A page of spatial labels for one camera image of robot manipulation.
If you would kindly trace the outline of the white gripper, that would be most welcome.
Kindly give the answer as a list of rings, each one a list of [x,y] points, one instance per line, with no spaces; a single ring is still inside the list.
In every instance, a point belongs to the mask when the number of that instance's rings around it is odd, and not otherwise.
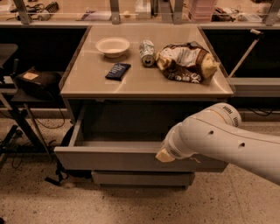
[[[162,142],[161,150],[156,155],[156,159],[160,162],[169,163],[175,159],[190,158],[195,155],[195,152],[186,146],[186,141],[181,136],[181,127],[182,123],[179,122],[167,133]]]

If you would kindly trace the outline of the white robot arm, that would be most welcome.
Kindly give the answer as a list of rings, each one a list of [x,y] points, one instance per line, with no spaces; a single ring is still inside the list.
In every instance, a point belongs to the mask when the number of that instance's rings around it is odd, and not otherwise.
[[[216,103],[174,125],[156,159],[168,163],[201,154],[280,185],[280,137],[240,129],[241,122],[233,106]]]

